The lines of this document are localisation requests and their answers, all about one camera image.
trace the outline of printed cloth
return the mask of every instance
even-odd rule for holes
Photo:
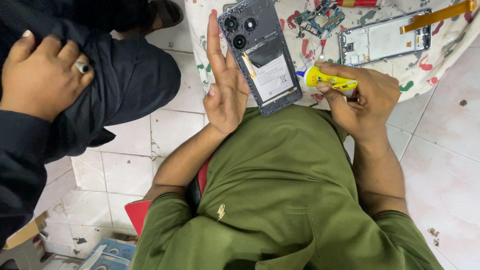
[[[287,40],[288,49],[297,71],[305,70],[313,65],[321,53],[317,51],[319,38],[304,32],[304,37],[298,37],[299,26],[294,19],[305,10],[314,10],[319,0],[273,0],[282,25],[282,30]],[[324,48],[325,61],[340,63],[340,50],[338,32],[343,29],[379,21],[415,10],[432,8],[437,11],[460,0],[386,0],[382,7],[340,7],[346,18],[328,36]],[[208,92],[210,83],[215,79],[206,55],[206,36],[208,15],[223,12],[225,4],[235,3],[235,0],[186,0],[186,14],[190,24],[190,36],[193,43],[193,53],[197,64],[200,79],[204,89]],[[380,71],[399,80],[402,95],[399,101],[421,95],[435,86],[442,75],[462,53],[469,47],[480,32],[480,20],[476,18],[478,10],[468,12],[450,19],[435,23],[432,26],[432,47],[428,51],[407,56],[397,57],[363,67]],[[220,44],[224,55],[227,44],[221,35]],[[329,110],[328,103],[314,87],[309,87],[300,82],[303,98],[296,102],[298,105],[311,106],[318,109]],[[252,95],[249,95],[248,107],[256,107]]]

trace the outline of ring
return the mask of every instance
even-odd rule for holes
[[[88,64],[85,62],[77,61],[74,65],[77,67],[78,71],[80,71],[81,74],[86,74],[89,70]]]

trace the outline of green t-shirt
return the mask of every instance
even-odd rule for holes
[[[208,165],[199,216],[159,196],[131,269],[442,269],[407,215],[360,208],[344,139],[326,111],[247,109]]]

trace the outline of camera lens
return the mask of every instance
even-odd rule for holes
[[[239,27],[239,20],[234,16],[225,19],[225,28],[229,32],[234,32]]]
[[[232,40],[232,44],[237,49],[243,49],[247,45],[247,39],[244,35],[236,35]]]
[[[257,22],[253,18],[248,18],[245,20],[245,30],[253,31],[257,27]]]

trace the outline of yellow glue tube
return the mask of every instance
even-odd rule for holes
[[[333,84],[332,88],[340,91],[347,98],[357,96],[357,85],[355,80],[344,79],[337,76],[325,75],[320,72],[316,66],[309,67],[306,71],[297,71],[297,75],[303,77],[303,83],[315,87],[318,82],[327,82]]]

